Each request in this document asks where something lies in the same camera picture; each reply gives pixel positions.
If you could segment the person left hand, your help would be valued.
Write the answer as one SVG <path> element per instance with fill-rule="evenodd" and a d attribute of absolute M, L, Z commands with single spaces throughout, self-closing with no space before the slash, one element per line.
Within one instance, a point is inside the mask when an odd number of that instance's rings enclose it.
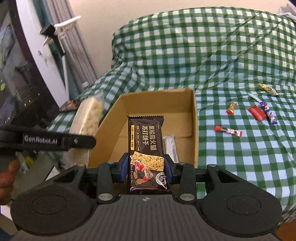
<path fill-rule="evenodd" d="M 16 174 L 19 171 L 20 166 L 20 161 L 18 158 L 15 158 L 10 162 L 8 169 L 5 172 L 1 172 L 1 205 L 7 205 L 11 201 L 11 193 L 13 191 Z"/>

